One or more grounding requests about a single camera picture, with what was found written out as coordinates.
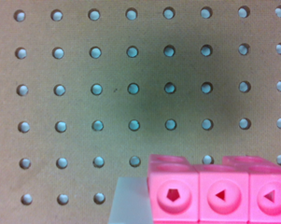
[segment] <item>triangular cutout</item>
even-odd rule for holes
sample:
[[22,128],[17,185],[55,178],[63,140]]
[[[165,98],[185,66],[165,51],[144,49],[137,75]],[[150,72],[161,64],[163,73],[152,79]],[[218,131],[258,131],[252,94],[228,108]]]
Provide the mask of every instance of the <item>triangular cutout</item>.
[[272,203],[274,203],[274,190],[272,190],[270,193],[264,195],[264,197],[268,200],[270,200]]
[[218,194],[216,194],[217,197],[219,197],[222,201],[225,202],[225,189]]

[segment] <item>pink plastic block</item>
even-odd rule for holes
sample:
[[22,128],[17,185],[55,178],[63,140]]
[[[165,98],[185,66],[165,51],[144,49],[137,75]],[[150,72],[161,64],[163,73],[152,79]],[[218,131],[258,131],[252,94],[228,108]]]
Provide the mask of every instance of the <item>pink plastic block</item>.
[[280,223],[281,167],[269,162],[250,162],[250,159],[236,167],[249,173],[249,221]]
[[242,164],[269,164],[277,166],[271,161],[257,156],[225,156],[222,158],[222,164],[231,166],[241,166]]
[[198,221],[198,173],[185,158],[150,155],[148,188],[155,223]]
[[199,173],[200,220],[248,222],[248,173],[224,165],[194,168]]

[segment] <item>pink linking cube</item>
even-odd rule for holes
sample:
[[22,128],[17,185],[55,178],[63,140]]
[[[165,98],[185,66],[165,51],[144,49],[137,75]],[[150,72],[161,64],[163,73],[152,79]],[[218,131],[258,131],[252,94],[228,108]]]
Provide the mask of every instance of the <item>pink linking cube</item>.
[[186,158],[150,155],[148,189],[155,223],[198,221],[198,173]]
[[200,220],[248,222],[248,173],[224,165],[194,165],[199,173]]
[[249,173],[249,221],[280,223],[281,167],[262,158],[261,161],[259,157],[253,158],[223,157],[222,161]]
[[230,166],[241,166],[242,164],[268,164],[277,166],[271,161],[267,161],[264,158],[258,156],[224,156],[222,158],[222,164]]

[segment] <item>pentagonal cutout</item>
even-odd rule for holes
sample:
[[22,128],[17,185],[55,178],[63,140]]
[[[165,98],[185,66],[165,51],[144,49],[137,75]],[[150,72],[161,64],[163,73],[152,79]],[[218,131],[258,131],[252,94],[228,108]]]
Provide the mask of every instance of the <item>pentagonal cutout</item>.
[[175,202],[177,199],[179,199],[178,189],[168,189],[167,198],[172,202]]

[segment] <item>brown pegboard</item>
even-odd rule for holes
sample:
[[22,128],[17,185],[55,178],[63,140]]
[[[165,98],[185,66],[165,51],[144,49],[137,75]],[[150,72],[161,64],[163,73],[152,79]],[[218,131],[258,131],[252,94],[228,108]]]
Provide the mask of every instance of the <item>brown pegboard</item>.
[[[200,163],[211,155],[215,163],[224,155],[259,155],[275,161],[281,154],[281,19],[274,10],[281,1],[0,1],[0,223],[107,223],[119,176],[144,176],[150,153],[182,155]],[[202,7],[213,15],[203,19]],[[248,6],[246,19],[238,16]],[[125,17],[127,8],[138,12],[135,21]],[[166,7],[176,15],[163,17]],[[99,9],[101,18],[91,21],[88,12]],[[16,22],[15,11],[26,18]],[[53,21],[51,11],[63,13]],[[241,44],[249,53],[238,52]],[[200,53],[203,45],[213,48],[210,57]],[[163,55],[167,45],[176,55]],[[90,49],[102,50],[99,59]],[[139,54],[129,58],[126,50],[136,46]],[[27,57],[19,60],[15,50],[23,47]],[[52,50],[61,47],[64,57],[56,60]],[[238,86],[247,80],[249,93]],[[167,82],[176,85],[166,94]],[[204,82],[214,86],[203,94]],[[130,83],[140,92],[127,92]],[[103,93],[91,94],[99,83]],[[29,88],[20,97],[20,84]],[[57,97],[53,89],[63,84],[66,93]],[[241,118],[252,122],[239,128]],[[91,124],[104,123],[101,132]],[[131,132],[128,123],[139,120],[141,128]],[[164,123],[177,122],[170,132]],[[214,128],[205,131],[202,121],[211,119]],[[55,123],[67,124],[57,133]],[[29,122],[31,130],[20,133],[18,124]],[[141,165],[133,168],[136,155]],[[94,168],[96,156],[105,166]],[[65,157],[68,166],[56,167]],[[32,166],[22,170],[19,161],[29,158]],[[97,205],[93,195],[102,192],[105,203]],[[21,204],[30,193],[33,203]],[[57,196],[69,196],[60,206]]]

